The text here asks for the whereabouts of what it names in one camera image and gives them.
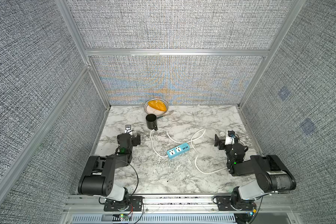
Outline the teal power strip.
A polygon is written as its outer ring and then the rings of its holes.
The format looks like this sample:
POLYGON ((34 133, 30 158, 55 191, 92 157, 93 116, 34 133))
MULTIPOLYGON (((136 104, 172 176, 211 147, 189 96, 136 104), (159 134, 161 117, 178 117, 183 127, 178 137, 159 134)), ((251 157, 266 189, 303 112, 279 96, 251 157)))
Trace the teal power strip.
POLYGON ((167 156, 169 159, 173 159, 179 155, 184 154, 190 150, 190 146, 188 143, 183 143, 175 148, 172 148, 167 151, 167 156))

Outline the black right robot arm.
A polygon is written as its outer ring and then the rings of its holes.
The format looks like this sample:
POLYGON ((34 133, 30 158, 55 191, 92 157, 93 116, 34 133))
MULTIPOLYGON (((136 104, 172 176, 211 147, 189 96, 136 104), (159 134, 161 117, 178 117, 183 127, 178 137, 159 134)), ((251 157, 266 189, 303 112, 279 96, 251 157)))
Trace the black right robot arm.
POLYGON ((239 142, 239 137, 230 131, 225 140, 215 135, 214 146, 224 150, 227 169, 232 176, 255 175, 255 180, 235 187, 231 193, 229 206, 236 211, 253 208, 256 199, 272 192, 291 191, 296 188, 296 180, 276 155, 252 155, 244 161, 248 147, 239 142))

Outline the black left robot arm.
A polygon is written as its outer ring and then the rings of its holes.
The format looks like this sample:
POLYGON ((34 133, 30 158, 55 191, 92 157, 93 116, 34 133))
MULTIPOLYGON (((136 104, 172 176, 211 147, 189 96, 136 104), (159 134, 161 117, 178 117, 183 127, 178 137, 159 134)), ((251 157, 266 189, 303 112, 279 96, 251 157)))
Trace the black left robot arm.
POLYGON ((108 156, 90 156, 78 183, 79 195, 99 196, 104 211, 142 211, 143 197, 134 196, 125 187, 114 183, 117 168, 131 166, 133 147, 141 144, 141 136, 122 133, 117 136, 118 148, 108 156))

